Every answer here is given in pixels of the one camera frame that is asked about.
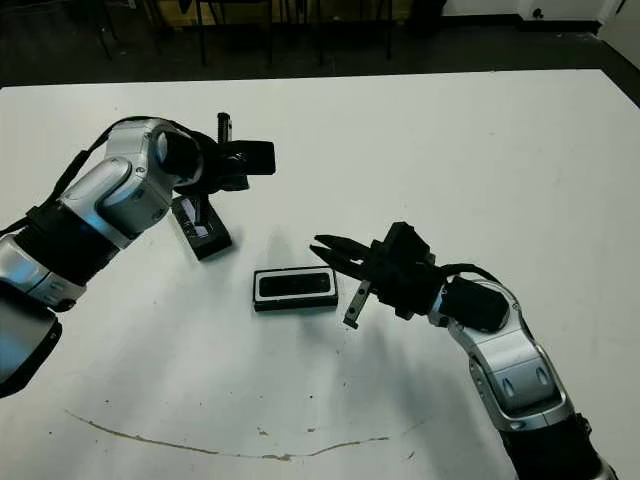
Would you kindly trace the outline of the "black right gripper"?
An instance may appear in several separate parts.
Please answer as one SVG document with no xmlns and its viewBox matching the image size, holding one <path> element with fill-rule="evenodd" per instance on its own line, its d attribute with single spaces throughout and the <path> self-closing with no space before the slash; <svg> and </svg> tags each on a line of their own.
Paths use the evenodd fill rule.
<svg viewBox="0 0 640 480">
<path fill-rule="evenodd" d="M 343 319 L 352 329 L 358 327 L 369 296 L 409 320 L 429 312 L 444 283 L 429 245 L 422 240 L 375 240 L 367 247 L 342 236 L 319 234 L 314 239 L 322 246 L 311 245 L 313 253 L 337 272 L 360 281 Z"/>
</svg>

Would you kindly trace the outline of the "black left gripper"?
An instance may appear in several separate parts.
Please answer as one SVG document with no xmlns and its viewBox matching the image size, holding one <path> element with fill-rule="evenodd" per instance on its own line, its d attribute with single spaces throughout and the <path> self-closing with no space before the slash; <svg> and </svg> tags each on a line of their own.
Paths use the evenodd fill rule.
<svg viewBox="0 0 640 480">
<path fill-rule="evenodd" d="M 242 154 L 235 152 L 226 144 L 231 141 L 231 117 L 226 112 L 217 114 L 218 141 L 195 130 L 188 135 L 199 149 L 201 174 L 197 180 L 178 184 L 174 191 L 180 195 L 197 196 L 194 198 L 194 224 L 196 226 L 217 225 L 220 222 L 218 212 L 211 201 L 218 191 L 234 192 L 249 189 L 247 174 L 242 171 Z"/>
</svg>

